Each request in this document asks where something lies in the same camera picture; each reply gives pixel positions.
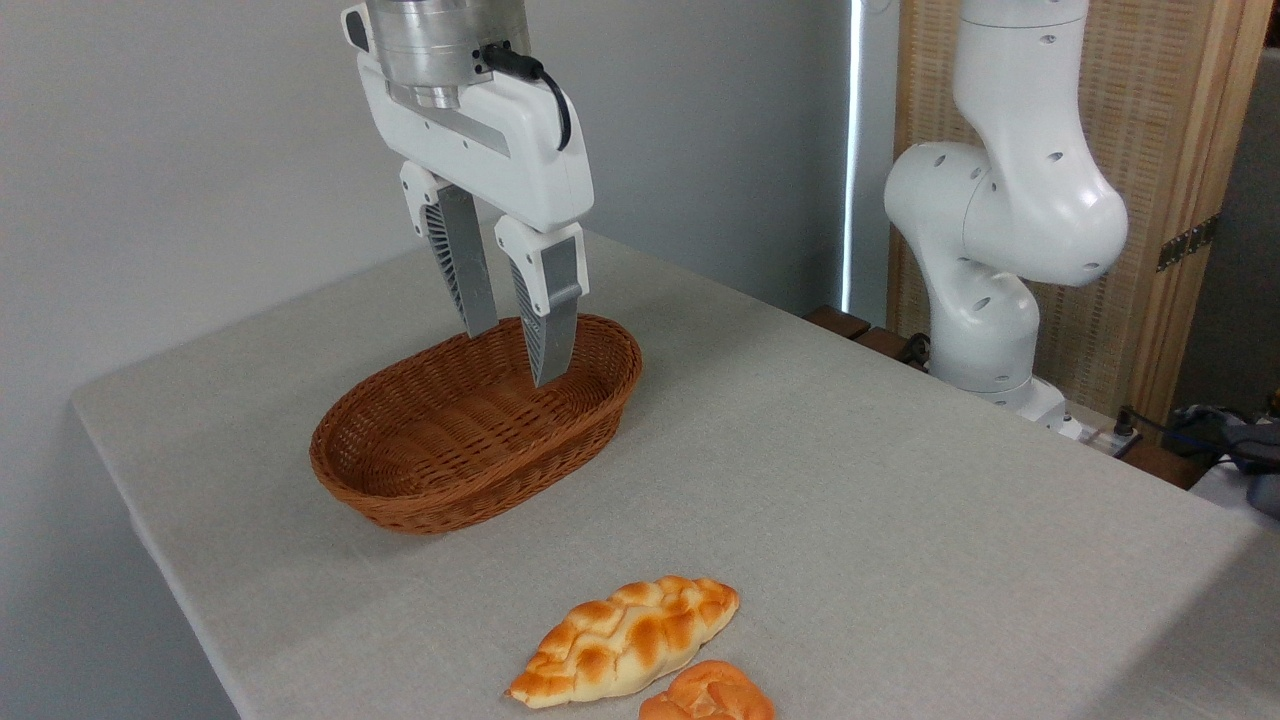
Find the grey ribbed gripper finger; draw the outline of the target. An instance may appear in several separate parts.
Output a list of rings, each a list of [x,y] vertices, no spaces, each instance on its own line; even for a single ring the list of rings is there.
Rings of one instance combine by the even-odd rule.
[[[499,322],[474,196],[412,161],[399,170],[415,233],[428,241],[467,334]]]
[[[582,227],[543,233],[503,215],[495,240],[509,259],[532,380],[541,388],[567,372],[573,355],[579,299],[588,293]]]

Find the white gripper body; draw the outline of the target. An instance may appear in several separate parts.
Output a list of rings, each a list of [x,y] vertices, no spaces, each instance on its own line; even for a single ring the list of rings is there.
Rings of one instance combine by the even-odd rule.
[[[521,3],[361,3],[342,27],[389,149],[532,228],[585,217],[591,170],[572,102],[526,69]]]

